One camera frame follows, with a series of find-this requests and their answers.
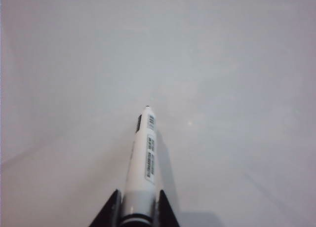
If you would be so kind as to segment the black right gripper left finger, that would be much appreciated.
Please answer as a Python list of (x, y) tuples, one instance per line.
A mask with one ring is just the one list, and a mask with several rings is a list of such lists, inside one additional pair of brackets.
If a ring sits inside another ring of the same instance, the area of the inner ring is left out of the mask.
[(122, 193), (115, 189), (89, 227), (122, 227)]

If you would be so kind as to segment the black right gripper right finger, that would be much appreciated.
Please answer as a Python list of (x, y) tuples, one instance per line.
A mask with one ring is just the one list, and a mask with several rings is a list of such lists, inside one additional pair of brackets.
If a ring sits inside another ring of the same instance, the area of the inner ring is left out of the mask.
[(164, 190), (159, 191), (156, 214), (157, 227), (180, 227), (172, 206)]

